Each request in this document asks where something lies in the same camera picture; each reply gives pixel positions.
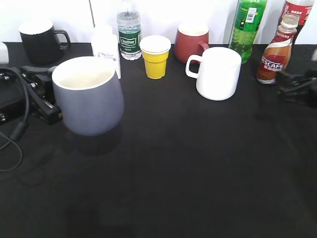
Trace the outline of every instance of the yellow cup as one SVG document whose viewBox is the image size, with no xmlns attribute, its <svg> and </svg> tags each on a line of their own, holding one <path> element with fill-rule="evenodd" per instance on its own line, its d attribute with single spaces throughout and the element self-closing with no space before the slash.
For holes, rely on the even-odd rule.
<svg viewBox="0 0 317 238">
<path fill-rule="evenodd" d="M 165 76 L 170 40 L 164 36 L 147 36 L 140 42 L 146 74 L 151 79 Z"/>
<path fill-rule="evenodd" d="M 150 55 L 145 52 L 142 52 L 142 54 L 147 76 L 151 79 L 160 79 L 164 77 L 168 52 L 161 55 Z"/>
</svg>

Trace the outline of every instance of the white wall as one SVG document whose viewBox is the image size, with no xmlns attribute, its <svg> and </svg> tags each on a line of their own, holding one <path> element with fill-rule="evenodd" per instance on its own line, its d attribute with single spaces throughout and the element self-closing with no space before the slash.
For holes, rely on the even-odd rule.
<svg viewBox="0 0 317 238">
<path fill-rule="evenodd" d="M 167 36 L 172 42 L 180 22 L 204 21 L 211 44 L 227 44 L 238 0 L 136 0 L 142 36 Z M 109 24 L 116 33 L 119 0 L 91 0 L 96 24 Z M 268 0 L 255 43 L 273 38 L 284 0 Z M 0 0 L 0 41 L 21 41 L 18 26 L 34 16 L 51 19 L 56 29 L 66 30 L 72 42 L 89 42 L 93 29 L 88 0 Z M 317 44 L 317 7 L 298 37 L 297 44 Z"/>
</svg>

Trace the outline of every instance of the gray mug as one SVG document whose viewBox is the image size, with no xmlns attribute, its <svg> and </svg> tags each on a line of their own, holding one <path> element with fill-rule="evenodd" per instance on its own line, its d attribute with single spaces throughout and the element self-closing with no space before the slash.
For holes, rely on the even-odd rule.
<svg viewBox="0 0 317 238">
<path fill-rule="evenodd" d="M 52 74 L 65 126 L 80 135 L 108 132 L 121 120 L 124 100 L 114 65 L 97 57 L 61 63 Z"/>
</svg>

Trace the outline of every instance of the mug handle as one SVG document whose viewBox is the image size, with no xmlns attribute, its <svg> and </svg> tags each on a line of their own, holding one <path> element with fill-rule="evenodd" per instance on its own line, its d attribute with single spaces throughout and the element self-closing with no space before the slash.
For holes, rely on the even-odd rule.
<svg viewBox="0 0 317 238">
<path fill-rule="evenodd" d="M 203 41 L 199 42 L 199 45 L 204 49 L 204 51 L 210 48 L 210 46 Z"/>
<path fill-rule="evenodd" d="M 69 38 L 68 33 L 64 30 L 54 30 L 54 34 L 63 34 L 65 36 L 67 43 L 66 43 L 66 45 L 61 43 L 60 49 L 63 51 L 68 50 L 70 48 L 70 38 Z"/>
<path fill-rule="evenodd" d="M 187 60 L 187 63 L 186 63 L 185 72 L 186 72 L 187 76 L 189 76 L 191 78 L 198 78 L 198 74 L 197 73 L 193 73 L 192 71 L 189 70 L 189 65 L 190 65 L 190 62 L 192 60 L 196 60 L 196 61 L 202 62 L 203 61 L 203 57 L 197 56 L 197 55 L 189 56 L 189 58 Z"/>
</svg>

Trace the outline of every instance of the red mug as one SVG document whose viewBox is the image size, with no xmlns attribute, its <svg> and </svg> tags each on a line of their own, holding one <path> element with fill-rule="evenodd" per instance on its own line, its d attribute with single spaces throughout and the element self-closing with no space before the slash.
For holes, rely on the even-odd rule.
<svg viewBox="0 0 317 238">
<path fill-rule="evenodd" d="M 186 63 L 189 56 L 201 56 L 209 48 L 209 30 L 206 25 L 182 23 L 178 26 L 174 54 Z"/>
</svg>

